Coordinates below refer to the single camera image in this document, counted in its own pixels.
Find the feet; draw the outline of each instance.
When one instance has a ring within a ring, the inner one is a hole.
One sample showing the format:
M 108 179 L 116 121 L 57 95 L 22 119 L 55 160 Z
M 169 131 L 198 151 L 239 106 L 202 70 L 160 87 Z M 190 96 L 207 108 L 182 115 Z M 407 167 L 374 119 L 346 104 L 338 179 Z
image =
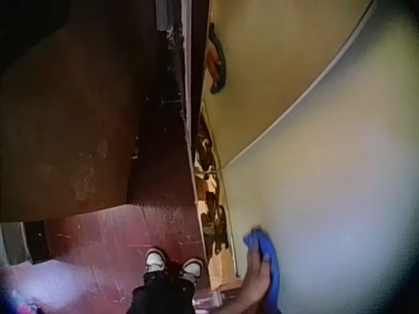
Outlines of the feet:
M 201 278 L 203 267 L 204 263 L 201 260 L 191 258 L 183 264 L 179 277 L 190 281 L 195 286 L 199 278 Z
M 166 259 L 163 252 L 156 248 L 149 249 L 145 254 L 145 272 L 164 270 L 166 270 Z

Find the blue rag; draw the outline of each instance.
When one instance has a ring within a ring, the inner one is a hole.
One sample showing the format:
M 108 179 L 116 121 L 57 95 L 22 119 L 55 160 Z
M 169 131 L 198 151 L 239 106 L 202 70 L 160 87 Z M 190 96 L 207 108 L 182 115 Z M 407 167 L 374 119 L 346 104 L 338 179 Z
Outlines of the blue rag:
M 269 313 L 281 313 L 278 309 L 278 294 L 280 293 L 280 267 L 276 257 L 276 251 L 269 235 L 262 229 L 252 229 L 248 235 L 243 238 L 244 244 L 249 248 L 251 242 L 256 241 L 259 244 L 259 253 L 261 258 L 264 255 L 270 257 L 270 285 L 266 293 L 265 306 Z

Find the wall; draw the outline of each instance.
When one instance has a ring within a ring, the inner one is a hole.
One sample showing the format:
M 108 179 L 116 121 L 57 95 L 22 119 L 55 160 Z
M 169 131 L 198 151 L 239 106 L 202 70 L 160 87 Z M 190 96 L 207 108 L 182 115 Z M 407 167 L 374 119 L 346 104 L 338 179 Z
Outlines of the wall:
M 378 8 L 320 84 L 224 170 L 238 271 L 241 238 L 260 224 L 284 313 L 372 311 L 415 261 L 418 56 L 409 17 Z
M 319 76 L 369 3 L 213 2 L 212 21 L 225 53 L 227 80 L 224 90 L 213 96 L 207 77 L 204 100 L 222 166 L 258 138 Z

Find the white sneaker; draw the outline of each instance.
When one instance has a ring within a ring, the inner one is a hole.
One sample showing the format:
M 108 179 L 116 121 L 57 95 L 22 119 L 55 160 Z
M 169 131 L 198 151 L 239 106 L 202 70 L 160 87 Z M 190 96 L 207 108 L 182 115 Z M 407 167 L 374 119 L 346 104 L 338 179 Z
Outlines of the white sneaker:
M 166 259 L 162 251 L 156 248 L 149 249 L 145 254 L 145 272 L 166 270 Z
M 199 278 L 201 278 L 203 267 L 204 263 L 201 260 L 191 258 L 183 264 L 179 277 L 190 281 L 193 285 L 196 285 Z

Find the floor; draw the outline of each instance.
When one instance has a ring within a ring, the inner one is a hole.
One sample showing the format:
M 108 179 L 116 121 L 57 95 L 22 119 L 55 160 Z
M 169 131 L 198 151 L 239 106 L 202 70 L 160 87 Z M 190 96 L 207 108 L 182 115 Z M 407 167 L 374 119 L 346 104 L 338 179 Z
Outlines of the floor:
M 130 205 L 46 221 L 56 258 L 5 270 L 9 288 L 46 313 L 125 313 L 132 289 L 143 283 L 144 255 L 153 245 L 178 264 L 205 259 L 179 107 L 162 103 L 150 110 L 155 118 L 140 134 L 153 136 L 137 142 Z M 208 287 L 205 272 L 197 289 Z

